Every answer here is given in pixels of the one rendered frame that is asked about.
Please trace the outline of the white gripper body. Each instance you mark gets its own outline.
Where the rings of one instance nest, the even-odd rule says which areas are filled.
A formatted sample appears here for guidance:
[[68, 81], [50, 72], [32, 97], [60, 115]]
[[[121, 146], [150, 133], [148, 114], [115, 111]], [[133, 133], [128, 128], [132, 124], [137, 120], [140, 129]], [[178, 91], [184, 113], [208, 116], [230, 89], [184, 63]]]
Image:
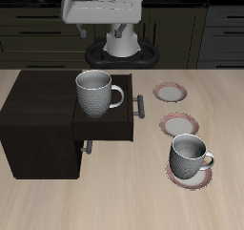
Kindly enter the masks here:
[[143, 0], [61, 0], [66, 24], [136, 24]]

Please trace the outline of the dark kitchen cupboards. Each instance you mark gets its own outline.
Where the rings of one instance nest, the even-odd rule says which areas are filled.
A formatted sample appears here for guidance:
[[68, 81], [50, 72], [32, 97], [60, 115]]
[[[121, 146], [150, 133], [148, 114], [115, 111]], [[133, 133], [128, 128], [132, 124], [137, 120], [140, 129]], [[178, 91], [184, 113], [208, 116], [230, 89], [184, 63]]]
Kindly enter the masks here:
[[[0, 0], [0, 69], [87, 69], [85, 50], [110, 26], [86, 25], [82, 39], [74, 25], [60, 18], [61, 0]], [[142, 10], [135, 32], [159, 50], [157, 69], [194, 69], [207, 10]]]

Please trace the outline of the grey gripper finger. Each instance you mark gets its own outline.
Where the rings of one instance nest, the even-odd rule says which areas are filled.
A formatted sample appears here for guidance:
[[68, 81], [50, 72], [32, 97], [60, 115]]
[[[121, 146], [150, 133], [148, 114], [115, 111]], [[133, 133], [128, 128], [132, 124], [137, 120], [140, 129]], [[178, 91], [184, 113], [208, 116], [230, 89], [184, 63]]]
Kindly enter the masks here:
[[127, 25], [126, 24], [121, 24], [118, 29], [114, 31], [114, 36], [116, 38], [121, 38], [122, 37], [122, 32], [126, 29]]
[[79, 30], [80, 38], [87, 37], [87, 31], [81, 28], [82, 24], [76, 24], [77, 29]]

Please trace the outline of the dark wooden drawer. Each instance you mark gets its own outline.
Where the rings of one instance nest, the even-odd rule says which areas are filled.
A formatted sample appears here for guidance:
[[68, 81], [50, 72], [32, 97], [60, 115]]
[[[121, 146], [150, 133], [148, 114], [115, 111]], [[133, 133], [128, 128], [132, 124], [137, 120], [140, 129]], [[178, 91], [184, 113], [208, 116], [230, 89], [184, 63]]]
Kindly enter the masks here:
[[76, 140], [133, 141], [133, 119], [145, 117], [143, 96], [132, 96], [132, 75], [113, 74], [112, 84], [124, 92], [124, 101], [117, 108], [108, 109], [100, 118], [90, 118], [76, 104], [72, 128]]

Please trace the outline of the dark wooden cabinet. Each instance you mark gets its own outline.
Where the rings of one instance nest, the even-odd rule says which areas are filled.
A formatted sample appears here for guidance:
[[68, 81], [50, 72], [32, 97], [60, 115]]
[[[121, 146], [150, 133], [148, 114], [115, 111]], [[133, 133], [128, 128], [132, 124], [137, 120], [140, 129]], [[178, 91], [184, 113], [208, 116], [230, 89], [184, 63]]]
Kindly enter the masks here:
[[78, 71], [22, 71], [0, 111], [0, 142], [17, 179], [76, 179], [73, 136]]

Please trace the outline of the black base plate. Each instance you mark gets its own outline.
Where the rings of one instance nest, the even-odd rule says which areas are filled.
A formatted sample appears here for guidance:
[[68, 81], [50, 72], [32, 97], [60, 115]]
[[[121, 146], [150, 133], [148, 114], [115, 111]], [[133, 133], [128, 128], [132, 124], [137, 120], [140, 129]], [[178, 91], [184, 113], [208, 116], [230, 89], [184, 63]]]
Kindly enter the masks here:
[[140, 52], [130, 57], [115, 57], [103, 50], [107, 39], [98, 37], [86, 49], [85, 58], [97, 70], [151, 70], [159, 60], [159, 51], [146, 37], [139, 37]]

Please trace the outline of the red-rimmed white plate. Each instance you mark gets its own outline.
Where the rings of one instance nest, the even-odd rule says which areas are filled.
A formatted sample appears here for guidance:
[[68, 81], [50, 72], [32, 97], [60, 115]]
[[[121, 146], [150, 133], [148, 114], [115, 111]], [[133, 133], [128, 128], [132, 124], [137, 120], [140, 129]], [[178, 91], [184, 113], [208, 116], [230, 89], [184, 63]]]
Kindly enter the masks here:
[[160, 119], [159, 128], [165, 135], [175, 137], [181, 134], [197, 134], [199, 124], [185, 113], [170, 113]]
[[173, 174], [169, 162], [167, 162], [166, 164], [165, 171], [166, 171], [167, 178], [173, 184], [187, 190], [200, 190], [202, 188], [205, 188], [211, 183], [213, 179], [213, 171], [211, 168], [205, 171], [198, 171], [197, 174], [190, 179], [177, 178]]
[[164, 102], [178, 102], [187, 96], [187, 90], [180, 84], [164, 82], [156, 85], [152, 90], [153, 95]]

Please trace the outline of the white porcelain mug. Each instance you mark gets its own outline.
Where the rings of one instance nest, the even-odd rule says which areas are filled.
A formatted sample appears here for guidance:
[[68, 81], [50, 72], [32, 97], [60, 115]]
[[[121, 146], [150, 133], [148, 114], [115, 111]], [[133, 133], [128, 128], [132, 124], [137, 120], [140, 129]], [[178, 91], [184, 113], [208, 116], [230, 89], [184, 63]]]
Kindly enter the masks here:
[[[91, 118], [103, 116], [108, 109], [120, 106], [124, 101], [123, 90], [112, 84], [112, 77], [103, 71], [91, 70], [75, 78], [77, 100], [82, 111]], [[112, 91], [121, 94], [120, 100], [111, 104]]]
[[177, 178], [190, 179], [199, 171], [212, 168], [214, 162], [214, 154], [207, 150], [206, 143], [200, 137], [181, 134], [173, 139], [169, 163]]

